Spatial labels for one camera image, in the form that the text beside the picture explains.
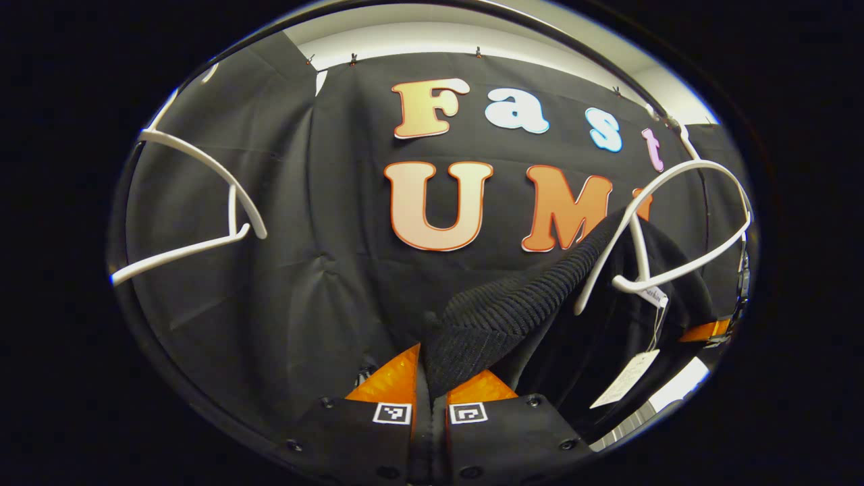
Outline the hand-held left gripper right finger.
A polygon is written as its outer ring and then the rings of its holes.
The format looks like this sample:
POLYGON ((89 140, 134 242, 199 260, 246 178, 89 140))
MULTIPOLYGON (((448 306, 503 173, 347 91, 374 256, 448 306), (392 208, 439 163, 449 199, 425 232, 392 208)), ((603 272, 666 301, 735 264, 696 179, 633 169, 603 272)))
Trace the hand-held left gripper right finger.
POLYGON ((548 483, 595 459, 542 394, 518 395, 485 370, 445 395, 452 483, 548 483))

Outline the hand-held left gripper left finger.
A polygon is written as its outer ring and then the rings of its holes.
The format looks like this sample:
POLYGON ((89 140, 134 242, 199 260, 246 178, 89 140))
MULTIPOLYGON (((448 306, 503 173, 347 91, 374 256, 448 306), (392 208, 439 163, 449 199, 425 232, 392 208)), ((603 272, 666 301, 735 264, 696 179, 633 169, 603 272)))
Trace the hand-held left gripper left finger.
POLYGON ((343 398, 315 400, 287 434, 287 461, 322 483, 407 483, 419 351, 403 351, 343 398))

